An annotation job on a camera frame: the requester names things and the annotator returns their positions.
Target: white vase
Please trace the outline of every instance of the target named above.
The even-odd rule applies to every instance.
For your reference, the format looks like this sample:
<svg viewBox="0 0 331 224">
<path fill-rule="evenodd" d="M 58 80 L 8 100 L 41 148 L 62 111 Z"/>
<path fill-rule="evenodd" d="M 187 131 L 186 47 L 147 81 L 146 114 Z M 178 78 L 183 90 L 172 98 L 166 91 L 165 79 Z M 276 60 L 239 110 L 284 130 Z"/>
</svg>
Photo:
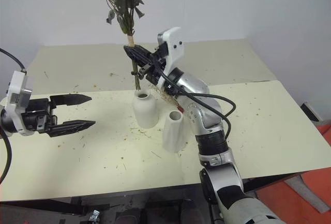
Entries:
<svg viewBox="0 0 331 224">
<path fill-rule="evenodd" d="M 185 147 L 183 138 L 183 114 L 178 110 L 171 111 L 165 119 L 162 147 L 171 153 L 177 153 Z"/>
<path fill-rule="evenodd" d="M 148 90 L 135 91 L 132 102 L 134 115 L 141 128 L 154 127 L 159 120 L 156 99 Z"/>
</svg>

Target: red floor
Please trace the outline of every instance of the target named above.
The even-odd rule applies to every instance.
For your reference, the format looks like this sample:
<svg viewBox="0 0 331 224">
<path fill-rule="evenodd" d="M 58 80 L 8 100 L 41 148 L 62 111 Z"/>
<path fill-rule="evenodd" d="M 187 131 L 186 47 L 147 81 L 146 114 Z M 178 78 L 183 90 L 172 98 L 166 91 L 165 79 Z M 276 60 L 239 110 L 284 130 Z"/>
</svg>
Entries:
<svg viewBox="0 0 331 224">
<path fill-rule="evenodd" d="M 331 125 L 318 129 L 331 145 Z M 331 206 L 331 168 L 306 172 L 302 178 L 320 199 Z M 331 211 L 320 214 L 284 182 L 258 190 L 257 195 L 287 224 L 331 224 Z"/>
</svg>

